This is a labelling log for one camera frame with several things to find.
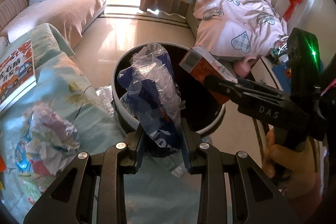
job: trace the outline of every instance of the crumpled paper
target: crumpled paper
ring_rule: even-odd
[[[57,175],[77,154],[76,128],[44,103],[32,107],[26,117],[29,127],[15,150],[16,166],[22,172]]]

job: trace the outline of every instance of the striped pillow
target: striped pillow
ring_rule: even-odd
[[[14,18],[27,8],[26,0],[5,0],[0,4],[0,32]]]

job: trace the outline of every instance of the floor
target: floor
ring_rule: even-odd
[[[129,49],[147,42],[172,42],[186,47],[195,37],[184,18],[164,13],[143,13],[139,0],[109,0],[105,15],[97,18],[83,33],[74,49],[74,62],[95,88],[110,85],[118,59]],[[226,103],[220,127],[211,135],[213,144],[223,152],[246,151],[261,166],[260,137],[252,118],[240,114],[237,105]]]

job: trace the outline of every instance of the crumpled plastic bag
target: crumpled plastic bag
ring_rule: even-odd
[[[77,130],[44,103],[32,107],[26,117],[29,127],[15,150],[17,168],[42,176],[57,175],[77,154]]]
[[[133,55],[131,66],[119,72],[118,83],[127,90],[124,103],[132,109],[145,133],[156,143],[156,156],[180,149],[181,98],[166,49],[151,43]]]

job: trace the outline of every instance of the brown curtain hem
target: brown curtain hem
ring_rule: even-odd
[[[139,9],[143,12],[146,12],[147,9],[160,10],[168,14],[179,14],[185,17],[188,7],[189,3],[182,0],[141,0]]]

